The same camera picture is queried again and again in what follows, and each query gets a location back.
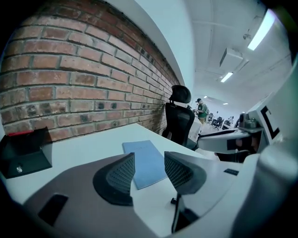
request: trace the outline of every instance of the ceiling light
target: ceiling light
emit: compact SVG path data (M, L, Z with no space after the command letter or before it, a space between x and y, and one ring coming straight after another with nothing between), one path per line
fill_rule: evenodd
M221 82L224 83L232 75L233 75L233 73L227 73L227 75L221 80Z
M257 48L257 46L261 43L262 39L269 32L271 26L274 23L274 20L275 20L275 16L274 16L273 11L268 9L255 37L252 39L252 41L248 45L249 49L255 50Z

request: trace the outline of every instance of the black box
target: black box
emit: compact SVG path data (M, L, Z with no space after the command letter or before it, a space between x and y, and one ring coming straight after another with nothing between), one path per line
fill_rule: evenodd
M0 171L5 178L14 178L51 168L42 151L49 142L48 129L5 135L0 142Z

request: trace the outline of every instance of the ceiling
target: ceiling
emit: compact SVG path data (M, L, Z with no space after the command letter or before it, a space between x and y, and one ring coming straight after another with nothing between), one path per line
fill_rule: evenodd
M265 7L256 0L185 0L191 15L196 43L196 73L193 97L207 95L219 104L247 111L276 91L291 70L291 57L283 26L275 20L254 50L247 48L257 32ZM244 39L245 34L251 38ZM224 83L227 71L219 67L226 48L249 62L236 68Z

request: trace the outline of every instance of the brick wall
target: brick wall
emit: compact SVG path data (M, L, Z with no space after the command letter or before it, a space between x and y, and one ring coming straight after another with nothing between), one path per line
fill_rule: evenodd
M138 123L166 127L179 84L132 22L99 1L52 1L15 30L1 63L6 133L50 129L52 140Z

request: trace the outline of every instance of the blue notebook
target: blue notebook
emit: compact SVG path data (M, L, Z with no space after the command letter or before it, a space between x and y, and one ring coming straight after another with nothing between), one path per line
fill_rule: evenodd
M135 153L134 182L137 189L150 186L167 177L164 158L150 140L123 143L125 153Z

